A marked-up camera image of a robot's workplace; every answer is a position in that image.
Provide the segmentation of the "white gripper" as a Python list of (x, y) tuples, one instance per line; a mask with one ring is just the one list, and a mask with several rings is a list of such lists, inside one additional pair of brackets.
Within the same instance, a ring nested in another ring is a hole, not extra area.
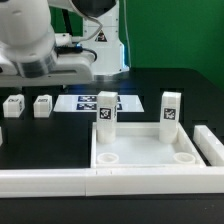
[(93, 81), (93, 63), (94, 56), (91, 53), (60, 55), (56, 67), (47, 75), (25, 78), (0, 54), (0, 87), (88, 84)]

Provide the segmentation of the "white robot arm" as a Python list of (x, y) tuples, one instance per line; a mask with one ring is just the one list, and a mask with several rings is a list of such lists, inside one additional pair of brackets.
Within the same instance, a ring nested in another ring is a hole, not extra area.
[[(57, 33), (52, 7), (83, 19)], [(127, 72), (119, 0), (0, 0), (0, 87), (87, 84)]]

